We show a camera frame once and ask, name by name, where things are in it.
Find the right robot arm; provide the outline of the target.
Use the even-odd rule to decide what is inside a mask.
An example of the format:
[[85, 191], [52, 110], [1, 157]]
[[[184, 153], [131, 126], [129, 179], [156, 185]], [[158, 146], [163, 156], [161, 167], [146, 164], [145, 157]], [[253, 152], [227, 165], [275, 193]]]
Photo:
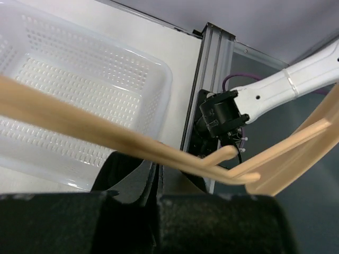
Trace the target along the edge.
[[256, 121], [291, 100], [338, 81], [338, 42], [281, 71], [246, 86], [208, 97], [200, 111], [214, 137]]

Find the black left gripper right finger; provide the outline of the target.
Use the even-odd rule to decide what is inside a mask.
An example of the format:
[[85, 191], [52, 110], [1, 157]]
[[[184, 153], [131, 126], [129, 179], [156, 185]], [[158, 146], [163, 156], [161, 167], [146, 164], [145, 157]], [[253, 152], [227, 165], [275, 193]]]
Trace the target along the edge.
[[179, 170], [158, 167], [159, 253], [299, 253], [273, 197], [202, 192]]

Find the beige plastic hanger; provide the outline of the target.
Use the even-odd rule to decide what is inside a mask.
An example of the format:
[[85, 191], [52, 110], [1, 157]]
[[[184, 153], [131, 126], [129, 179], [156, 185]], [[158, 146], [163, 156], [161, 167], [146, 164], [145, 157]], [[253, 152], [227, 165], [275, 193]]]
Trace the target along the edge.
[[1, 77], [1, 114], [136, 158], [150, 160], [227, 185], [243, 185], [250, 194], [276, 196], [338, 144], [338, 86], [290, 136], [225, 170], [220, 163], [239, 153], [223, 146], [201, 158], [105, 120], [18, 81]]

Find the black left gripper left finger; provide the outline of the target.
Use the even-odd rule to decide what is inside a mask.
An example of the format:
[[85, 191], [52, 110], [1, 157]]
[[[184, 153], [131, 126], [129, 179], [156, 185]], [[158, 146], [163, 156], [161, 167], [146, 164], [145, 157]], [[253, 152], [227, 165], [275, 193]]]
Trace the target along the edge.
[[154, 253], [156, 175], [144, 161], [110, 190], [1, 195], [1, 253]]

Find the black skirt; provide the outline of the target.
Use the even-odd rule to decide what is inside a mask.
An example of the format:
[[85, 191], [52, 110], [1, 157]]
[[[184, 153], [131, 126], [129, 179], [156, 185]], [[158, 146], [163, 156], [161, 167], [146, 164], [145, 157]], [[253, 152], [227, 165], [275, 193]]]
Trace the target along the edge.
[[[137, 169], [145, 165], [144, 160], [131, 157], [117, 151], [111, 153], [101, 167], [91, 191], [106, 191], [128, 178], [132, 183], [129, 187], [144, 182]], [[167, 193], [198, 193], [207, 192], [203, 178], [190, 175], [179, 170], [164, 169], [159, 171], [159, 178], [163, 181], [164, 191]]]

